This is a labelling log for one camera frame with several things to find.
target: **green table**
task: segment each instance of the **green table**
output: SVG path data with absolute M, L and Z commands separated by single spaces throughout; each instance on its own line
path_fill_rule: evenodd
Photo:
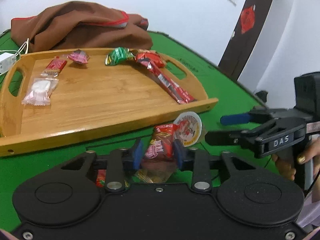
M 223 127 L 220 125 L 219 120 L 222 115 L 246 112 L 253 106 L 259 104 L 252 95 L 238 84 L 232 82 L 223 75 L 216 66 L 212 65 L 195 52 L 163 33 L 150 33 L 150 35 L 154 44 L 152 49 L 165 53 L 182 62 L 199 79 L 208 96 L 210 98 L 217 97 L 219 99 L 218 104 L 213 110 L 200 114 L 202 122 L 207 130 L 230 129 L 230 127 Z M 10 33 L 7 33 L 0 38 L 0 50 L 17 48 L 17 45 L 10 39 Z M 178 78 L 181 79 L 184 77 L 184 74 L 172 64 L 169 64 L 168 68 Z M 19 79 L 19 76 L 13 78 L 11 86 L 13 93 L 16 91 L 16 84 L 19 83 Z M 232 128 L 251 129 L 255 126 L 256 124 L 249 123 L 241 126 L 233 126 Z M 148 127 L 130 133 L 67 147 L 0 158 L 0 228 L 10 231 L 20 223 L 12 206 L 11 198 L 15 188 L 26 179 L 71 159 L 86 150 L 95 150 L 98 155 L 108 154 L 111 150 L 119 147 L 131 147 L 136 138 L 142 138 L 144 147 L 146 148 L 150 141 L 152 130 L 152 127 Z M 202 141 L 196 144 L 195 147 L 206 149 L 212 155 L 219 155 L 222 150 L 231 150 L 245 159 L 251 160 L 260 166 L 264 166 L 269 170 L 276 172 L 274 163 L 270 162 L 270 157 L 254 159 L 252 152 L 243 150 L 238 146 L 212 147 Z M 190 184 L 191 176 L 192 174 L 189 171 L 177 171 L 170 177 L 169 182 L 186 182 Z M 219 178 L 215 179 L 212 182 L 212 185 L 215 187 L 219 186 Z

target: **pink candy wrapper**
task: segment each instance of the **pink candy wrapper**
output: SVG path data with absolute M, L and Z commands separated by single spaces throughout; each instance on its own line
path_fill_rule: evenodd
M 78 64 L 87 64 L 88 59 L 90 58 L 83 50 L 80 49 L 75 50 L 67 57 Z

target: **brown cloth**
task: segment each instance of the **brown cloth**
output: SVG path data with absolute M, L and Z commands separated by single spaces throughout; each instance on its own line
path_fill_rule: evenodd
M 148 20 L 138 14 L 97 3 L 71 1 L 49 7 L 37 16 L 11 20 L 11 38 L 29 51 L 126 47 L 150 49 Z

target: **human hand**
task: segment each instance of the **human hand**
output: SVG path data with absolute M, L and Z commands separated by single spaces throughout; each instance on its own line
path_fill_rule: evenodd
M 0 240 L 18 240 L 10 233 L 0 229 Z
M 315 236 L 315 234 L 318 233 L 319 231 L 320 231 L 320 227 L 313 230 L 309 235 L 307 235 L 305 238 L 303 238 L 303 240 L 312 240 L 313 236 Z
M 313 175 L 316 176 L 320 169 L 320 137 L 313 141 L 313 143 L 298 156 L 297 162 L 304 164 L 313 158 Z M 278 155 L 273 154 L 272 159 L 276 164 L 276 167 L 283 177 L 294 180 L 296 174 L 295 168 L 290 163 L 279 158 Z

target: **wooden tray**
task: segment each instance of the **wooden tray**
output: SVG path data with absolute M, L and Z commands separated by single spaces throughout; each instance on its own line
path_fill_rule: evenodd
M 168 69 L 164 73 L 198 101 L 179 105 L 135 62 L 105 66 L 112 49 L 84 49 L 87 65 L 68 61 L 58 76 L 50 106 L 21 104 L 28 86 L 55 57 L 74 49 L 22 55 L 7 73 L 0 92 L 0 156 L 49 149 L 128 132 L 174 120 L 185 111 L 212 109 L 210 98 L 198 79 L 180 62 L 162 54 L 167 62 L 185 73 L 179 80 Z M 17 96 L 9 90 L 16 71 L 23 75 Z

